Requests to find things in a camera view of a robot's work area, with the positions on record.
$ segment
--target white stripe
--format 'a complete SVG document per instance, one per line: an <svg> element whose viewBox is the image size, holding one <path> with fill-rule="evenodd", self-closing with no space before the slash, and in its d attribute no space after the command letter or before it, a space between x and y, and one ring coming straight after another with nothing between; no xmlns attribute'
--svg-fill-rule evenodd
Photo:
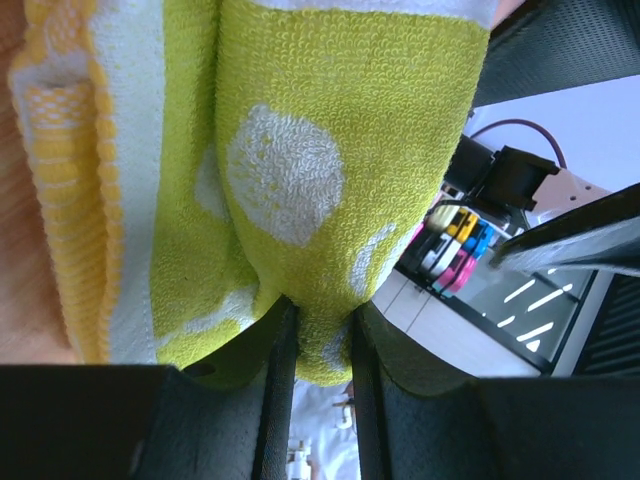
<svg viewBox="0 0 640 480"><path fill-rule="evenodd" d="M501 322L498 324L498 328L506 327L506 326L507 326L507 325L509 325L510 323L513 323L513 321L514 321L515 319L516 319L516 316L515 316L515 315L511 315L509 318L507 318L507 319L505 319L505 320L501 321Z"/></svg>
<svg viewBox="0 0 640 480"><path fill-rule="evenodd" d="M489 28L498 0L253 0L263 7L279 10L339 8L353 12L408 13L462 18Z"/></svg>
<svg viewBox="0 0 640 480"><path fill-rule="evenodd" d="M516 338L516 340L518 340L519 342L526 342L527 340L533 338L533 337L537 337L538 335L544 333L544 332L548 332L549 330L551 330L553 328L553 322L549 322L541 327L538 327L534 330L531 330L529 333L525 333L524 335L520 335L519 337Z"/></svg>
<svg viewBox="0 0 640 480"><path fill-rule="evenodd" d="M351 268L351 277L349 278L351 288L353 288L353 291L358 297L364 298L367 293L367 287L369 286L367 282L369 267L371 266L371 261L373 260L376 249L395 230L395 223L385 225L358 251L356 261Z"/></svg>
<svg viewBox="0 0 640 480"><path fill-rule="evenodd" d="M149 280L162 154L163 3L103 0L89 22L114 103L124 210L121 294L109 326L115 363L156 362Z"/></svg>
<svg viewBox="0 0 640 480"><path fill-rule="evenodd" d="M533 302L531 305L529 305L529 308L527 308L527 312L532 312L533 310L535 310L536 308L541 307L545 303L549 303L554 298L558 298L560 295L562 295L565 292L570 291L572 288L573 288L573 283L569 283L568 285L565 285L564 287L559 288L558 290L556 290L554 292L551 292L546 297L542 297L540 300L538 300L536 302Z"/></svg>
<svg viewBox="0 0 640 480"><path fill-rule="evenodd" d="M181 333L203 333L213 330L225 320L233 320L243 332L257 320L253 314L253 304L258 294L258 285L250 285L231 292L220 308L203 317L189 320L180 330L175 330L156 340L156 348L166 347Z"/></svg>
<svg viewBox="0 0 640 480"><path fill-rule="evenodd" d="M507 295L507 297L505 297L504 299L504 303L509 302L510 300L513 300L514 298L516 298L518 295L520 295L522 292L524 292L526 289L528 289L529 287L531 287L534 283L536 283L535 280L529 280L527 283L525 283L523 286L521 286L519 289L517 289L515 292Z"/></svg>

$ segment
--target skin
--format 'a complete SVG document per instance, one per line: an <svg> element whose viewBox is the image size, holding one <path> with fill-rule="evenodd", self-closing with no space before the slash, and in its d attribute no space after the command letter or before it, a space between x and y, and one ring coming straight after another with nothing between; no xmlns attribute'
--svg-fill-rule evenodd
<svg viewBox="0 0 640 480"><path fill-rule="evenodd" d="M494 26L523 1L501 0ZM74 363L6 83L26 25L22 0L0 0L0 11L0 363Z"/></svg>

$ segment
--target yellow towel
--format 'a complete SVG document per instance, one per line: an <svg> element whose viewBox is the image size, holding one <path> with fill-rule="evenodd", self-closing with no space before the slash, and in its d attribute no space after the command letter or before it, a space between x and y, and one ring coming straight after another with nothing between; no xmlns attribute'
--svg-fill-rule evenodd
<svg viewBox="0 0 640 480"><path fill-rule="evenodd" d="M185 366L301 307L298 374L435 195L495 0L27 0L10 74L69 338Z"/></svg>

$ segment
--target terry cloth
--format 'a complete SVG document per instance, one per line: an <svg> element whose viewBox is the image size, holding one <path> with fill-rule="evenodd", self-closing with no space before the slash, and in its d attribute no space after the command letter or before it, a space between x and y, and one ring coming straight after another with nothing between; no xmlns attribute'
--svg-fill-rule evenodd
<svg viewBox="0 0 640 480"><path fill-rule="evenodd" d="M496 0L27 0L10 84L87 363L186 366L280 295L298 374L436 194Z"/></svg>

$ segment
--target white surface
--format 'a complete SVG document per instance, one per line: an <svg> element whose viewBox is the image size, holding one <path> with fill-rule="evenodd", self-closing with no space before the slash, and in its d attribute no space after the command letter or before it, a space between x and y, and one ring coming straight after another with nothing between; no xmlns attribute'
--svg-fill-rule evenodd
<svg viewBox="0 0 640 480"><path fill-rule="evenodd" d="M434 355L476 377L540 374L435 298L426 303L407 333Z"/></svg>
<svg viewBox="0 0 640 480"><path fill-rule="evenodd" d="M430 299L431 296L427 292L417 288L413 282L407 281L398 296L383 313L387 320L406 332Z"/></svg>
<svg viewBox="0 0 640 480"><path fill-rule="evenodd" d="M289 445L299 440L311 441L309 458L318 468L318 480L358 480L360 459L355 430L335 426L333 397L341 395L346 385L318 387L297 380L293 389Z"/></svg>
<svg viewBox="0 0 640 480"><path fill-rule="evenodd" d="M465 134L498 120L531 120L556 138L571 172L618 191L640 182L638 92L640 76L634 76L488 105L475 110ZM478 141L493 149L509 145L555 160L544 137L520 125L498 127Z"/></svg>
<svg viewBox="0 0 640 480"><path fill-rule="evenodd" d="M373 296L373 303L382 313L387 311L389 305L406 285L409 280L397 270L392 270L384 283Z"/></svg>
<svg viewBox="0 0 640 480"><path fill-rule="evenodd" d="M613 273L598 272L567 343L560 354L556 368L553 370L554 377L568 377L573 373L612 279Z"/></svg>
<svg viewBox="0 0 640 480"><path fill-rule="evenodd" d="M471 375L533 377L540 374L442 302L416 289L413 282L398 272L394 271L383 284L373 302L387 320L420 345Z"/></svg>

